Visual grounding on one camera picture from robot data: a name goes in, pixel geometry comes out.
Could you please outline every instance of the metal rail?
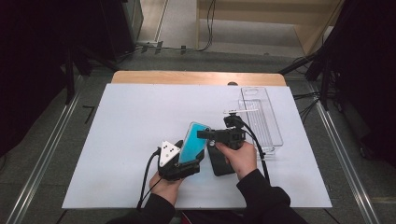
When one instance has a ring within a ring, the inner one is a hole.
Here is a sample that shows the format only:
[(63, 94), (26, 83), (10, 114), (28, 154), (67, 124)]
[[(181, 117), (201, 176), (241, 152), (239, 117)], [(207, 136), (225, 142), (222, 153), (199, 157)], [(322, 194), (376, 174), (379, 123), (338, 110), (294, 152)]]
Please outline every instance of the metal rail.
[[(309, 82), (309, 88), (311, 91), (318, 91), (318, 88)], [(329, 111), (326, 111), (321, 103), (317, 103), (317, 109), (320, 114), (320, 117), (323, 121), (323, 124), (326, 128), (328, 135), (332, 141), (332, 146), (334, 147), (335, 154), (338, 157), (338, 160), (341, 163), (341, 167), (344, 170), (346, 175), (346, 180), (349, 183), (349, 186), (353, 192), (356, 203), (361, 210), (361, 214), (366, 223), (381, 223), (379, 221), (378, 216), (375, 213), (373, 205), (370, 201), (370, 197), (366, 193), (366, 190), (359, 179), (359, 176), (355, 170), (355, 167), (352, 164), (349, 156), (347, 155), (347, 151), (344, 147), (343, 142), (341, 141), (340, 135), (335, 129), (334, 123), (332, 122), (332, 117)]]
[(64, 110), (62, 111), (62, 114), (59, 117), (47, 144), (44, 146), (44, 149), (41, 152), (40, 158), (35, 164), (33, 172), (30, 174), (28, 180), (26, 181), (25, 185), (21, 190), (20, 196), (18, 197), (18, 200), (15, 203), (11, 214), (8, 217), (7, 224), (17, 224), (22, 222), (23, 217), (26, 214), (27, 209), (29, 208), (30, 202), (35, 196), (35, 192), (38, 189), (41, 179), (43, 178), (44, 173), (46, 172), (47, 167), (50, 164), (50, 160), (53, 153), (55, 152), (56, 147), (58, 146), (59, 140), (64, 133), (64, 128), (66, 127), (67, 122), (70, 120), (70, 117), (73, 114), (84, 82), (84, 78), (82, 76), (78, 76), (76, 94), (70, 104), (64, 107)]

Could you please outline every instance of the transparent plastic box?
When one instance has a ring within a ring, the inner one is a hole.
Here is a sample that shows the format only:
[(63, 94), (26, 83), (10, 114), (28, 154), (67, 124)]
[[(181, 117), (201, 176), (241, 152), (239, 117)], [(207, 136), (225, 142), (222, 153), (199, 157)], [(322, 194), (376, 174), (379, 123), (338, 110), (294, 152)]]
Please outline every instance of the transparent plastic box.
[(264, 87), (244, 87), (238, 100), (242, 120), (256, 134), (262, 151), (273, 155), (283, 145), (274, 110)]

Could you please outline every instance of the white board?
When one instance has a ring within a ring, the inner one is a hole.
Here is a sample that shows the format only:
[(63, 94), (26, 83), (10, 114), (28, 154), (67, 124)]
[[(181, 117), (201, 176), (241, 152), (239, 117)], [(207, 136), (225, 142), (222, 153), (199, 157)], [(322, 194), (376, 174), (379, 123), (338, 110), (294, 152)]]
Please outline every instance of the white board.
[[(63, 208), (136, 207), (150, 155), (163, 140), (184, 139), (192, 121), (224, 129), (222, 113), (237, 109), (241, 87), (108, 84), (64, 199)], [(272, 186), (292, 207), (331, 207), (312, 148), (288, 87), (266, 87), (284, 144), (267, 157)], [(157, 159), (148, 182), (157, 171)], [(208, 153), (187, 177), (178, 209), (243, 208), (236, 175), (214, 176)]]

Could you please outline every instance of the black jacket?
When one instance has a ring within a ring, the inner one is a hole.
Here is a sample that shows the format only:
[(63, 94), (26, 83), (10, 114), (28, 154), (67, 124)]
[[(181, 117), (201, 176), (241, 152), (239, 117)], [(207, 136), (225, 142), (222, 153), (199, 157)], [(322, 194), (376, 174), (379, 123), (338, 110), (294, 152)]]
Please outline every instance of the black jacket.
[[(252, 171), (236, 186), (241, 191), (247, 204), (241, 218), (243, 223), (306, 223), (290, 208), (289, 195), (279, 187), (271, 187), (259, 170)], [(156, 194), (151, 194), (141, 213), (133, 209), (126, 216), (115, 218), (107, 223), (168, 224), (175, 212), (175, 207), (172, 204)], [(189, 214), (191, 214), (190, 221), (193, 224), (195, 224), (194, 220), (203, 216), (203, 214), (196, 216), (196, 213), (187, 213), (187, 217)], [(211, 217), (205, 217), (205, 223), (209, 223), (210, 219)]]

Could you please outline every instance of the smartphone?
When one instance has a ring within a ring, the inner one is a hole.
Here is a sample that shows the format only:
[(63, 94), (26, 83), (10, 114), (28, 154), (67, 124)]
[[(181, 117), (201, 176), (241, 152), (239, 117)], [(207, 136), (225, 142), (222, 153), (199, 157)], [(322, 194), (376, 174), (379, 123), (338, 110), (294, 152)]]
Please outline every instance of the smartphone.
[(179, 163), (193, 161), (205, 149), (207, 139), (197, 137), (198, 131), (210, 130), (209, 126), (192, 122), (180, 150)]

